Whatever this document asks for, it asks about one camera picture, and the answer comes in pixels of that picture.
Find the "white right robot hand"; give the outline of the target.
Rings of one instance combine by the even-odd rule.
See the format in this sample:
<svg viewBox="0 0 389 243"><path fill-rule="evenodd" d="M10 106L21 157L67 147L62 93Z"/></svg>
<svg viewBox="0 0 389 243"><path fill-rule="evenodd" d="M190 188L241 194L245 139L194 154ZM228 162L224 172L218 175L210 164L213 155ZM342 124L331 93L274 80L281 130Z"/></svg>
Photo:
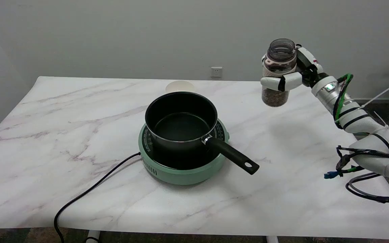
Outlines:
<svg viewBox="0 0 389 243"><path fill-rule="evenodd" d="M284 92L301 85L313 88L321 79L328 76L317 59L304 47L296 49L296 67L299 71L281 77L263 77L260 83L268 89Z"/></svg>

